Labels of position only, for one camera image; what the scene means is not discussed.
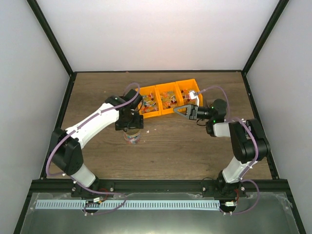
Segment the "gold jar lid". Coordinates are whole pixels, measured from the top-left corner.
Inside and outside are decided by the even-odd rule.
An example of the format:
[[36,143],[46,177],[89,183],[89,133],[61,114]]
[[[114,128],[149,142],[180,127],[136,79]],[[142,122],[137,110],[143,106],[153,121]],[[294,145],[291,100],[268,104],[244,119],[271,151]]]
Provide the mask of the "gold jar lid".
[[138,135],[140,135],[141,130],[140,129],[130,129],[126,132],[124,132],[124,135],[126,137],[136,137]]

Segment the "orange bin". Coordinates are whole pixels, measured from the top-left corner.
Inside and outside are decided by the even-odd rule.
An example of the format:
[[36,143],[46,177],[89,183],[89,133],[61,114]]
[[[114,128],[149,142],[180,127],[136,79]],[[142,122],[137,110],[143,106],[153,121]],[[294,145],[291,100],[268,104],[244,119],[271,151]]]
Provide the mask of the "orange bin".
[[186,104],[198,104],[198,106],[203,105],[202,94],[199,94],[197,96],[199,99],[199,102],[197,102],[196,99],[190,98],[190,94],[189,94],[190,91],[199,92],[199,87],[198,87],[197,81],[194,78],[176,81],[176,84],[179,87],[180,94],[182,96],[184,105],[186,105]]
[[158,84],[156,88],[159,91],[162,115],[172,114],[175,107],[183,105],[181,91],[175,82]]
[[143,103],[138,109],[144,119],[161,116],[161,99],[156,86],[141,87],[139,94],[143,98]]

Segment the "clear plastic jar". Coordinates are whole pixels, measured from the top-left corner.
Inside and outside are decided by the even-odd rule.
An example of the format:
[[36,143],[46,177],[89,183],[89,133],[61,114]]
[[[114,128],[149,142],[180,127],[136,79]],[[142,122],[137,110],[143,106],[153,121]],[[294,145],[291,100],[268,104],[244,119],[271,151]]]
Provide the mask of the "clear plastic jar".
[[140,132],[136,133],[124,132],[124,139],[129,144],[137,144],[140,140]]

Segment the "brown plastic scoop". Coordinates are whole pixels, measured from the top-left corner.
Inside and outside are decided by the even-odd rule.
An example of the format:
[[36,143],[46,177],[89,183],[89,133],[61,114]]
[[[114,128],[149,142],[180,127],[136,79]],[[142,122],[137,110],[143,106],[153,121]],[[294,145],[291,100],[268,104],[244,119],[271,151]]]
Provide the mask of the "brown plastic scoop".
[[207,99],[206,100],[207,107],[211,108],[213,106],[213,102],[214,102],[214,99]]

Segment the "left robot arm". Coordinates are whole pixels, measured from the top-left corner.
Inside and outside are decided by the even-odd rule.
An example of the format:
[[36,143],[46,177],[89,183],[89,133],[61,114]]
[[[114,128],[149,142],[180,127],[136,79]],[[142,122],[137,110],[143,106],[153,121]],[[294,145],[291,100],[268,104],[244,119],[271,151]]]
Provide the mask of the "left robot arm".
[[131,89],[123,96],[110,96],[87,118],[63,130],[56,128],[51,135],[50,153],[46,162],[46,174],[54,163],[61,173],[69,176],[82,187],[87,196],[99,193],[98,177],[84,163],[82,149],[104,128],[114,124],[116,131],[143,129],[143,115],[138,112],[143,97]]

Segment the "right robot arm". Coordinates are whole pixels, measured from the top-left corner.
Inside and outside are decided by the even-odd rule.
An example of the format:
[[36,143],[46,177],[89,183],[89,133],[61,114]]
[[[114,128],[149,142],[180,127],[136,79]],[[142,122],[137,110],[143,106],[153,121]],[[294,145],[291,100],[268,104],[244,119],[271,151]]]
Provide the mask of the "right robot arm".
[[215,181],[221,196],[228,196],[238,188],[247,171],[271,151],[259,120],[226,120],[227,102],[222,99],[216,99],[210,107],[187,104],[173,111],[189,120],[206,120],[206,132],[212,137],[230,138],[234,156]]

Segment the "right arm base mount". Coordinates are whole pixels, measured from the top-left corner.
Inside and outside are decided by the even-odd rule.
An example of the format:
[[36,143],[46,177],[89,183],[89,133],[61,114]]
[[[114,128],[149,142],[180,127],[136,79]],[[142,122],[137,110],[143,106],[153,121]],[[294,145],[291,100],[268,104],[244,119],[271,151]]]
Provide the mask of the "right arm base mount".
[[200,181],[202,194],[207,197],[234,198],[241,187],[241,182],[226,183],[222,178],[205,177]]

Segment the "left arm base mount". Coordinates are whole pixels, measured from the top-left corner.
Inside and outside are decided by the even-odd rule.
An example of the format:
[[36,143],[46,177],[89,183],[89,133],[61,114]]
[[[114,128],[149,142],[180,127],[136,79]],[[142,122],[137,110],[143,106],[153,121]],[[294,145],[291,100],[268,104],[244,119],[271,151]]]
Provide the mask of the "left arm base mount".
[[90,188],[82,186],[80,183],[76,183],[72,188],[72,197],[81,197],[81,198],[95,198],[99,196],[103,197],[113,197],[116,195],[114,190],[103,188],[96,183]]

